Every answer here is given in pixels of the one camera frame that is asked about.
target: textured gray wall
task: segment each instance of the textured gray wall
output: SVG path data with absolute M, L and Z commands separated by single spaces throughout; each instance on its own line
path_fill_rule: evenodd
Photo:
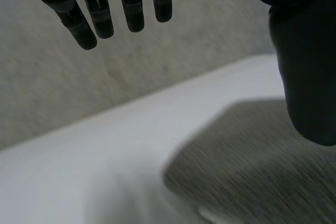
M 0 147 L 273 51 L 259 0 L 174 0 L 166 24 L 144 0 L 138 34 L 128 31 L 120 0 L 109 1 L 115 35 L 84 51 L 40 0 L 0 0 Z

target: gray fabric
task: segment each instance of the gray fabric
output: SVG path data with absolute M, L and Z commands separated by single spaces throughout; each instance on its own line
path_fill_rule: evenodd
M 336 147 L 303 139 L 285 101 L 232 106 L 182 148 L 164 182 L 244 223 L 336 223 Z

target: white countertop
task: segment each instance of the white countertop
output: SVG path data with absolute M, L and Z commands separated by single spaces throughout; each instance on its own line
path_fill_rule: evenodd
M 283 92 L 276 57 L 249 58 L 9 148 L 0 153 L 0 223 L 201 223 L 167 201 L 164 164 L 237 100 Z

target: gray textured surface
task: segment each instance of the gray textured surface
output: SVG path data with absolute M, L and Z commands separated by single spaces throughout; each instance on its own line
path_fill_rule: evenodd
M 84 51 L 40 0 L 0 0 L 0 148 L 273 52 L 268 7 L 259 0 L 174 0 L 166 24 L 144 0 L 146 27 L 139 34 L 128 31 L 120 0 L 109 1 L 115 35 Z
M 182 148 L 164 178 L 224 220 L 336 223 L 336 147 L 303 139 L 285 101 L 232 106 Z

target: white surface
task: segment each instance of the white surface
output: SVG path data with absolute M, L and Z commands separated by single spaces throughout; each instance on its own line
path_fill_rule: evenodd
M 250 58 L 8 149 L 0 223 L 201 223 L 166 202 L 169 156 L 237 100 L 283 94 L 276 57 Z

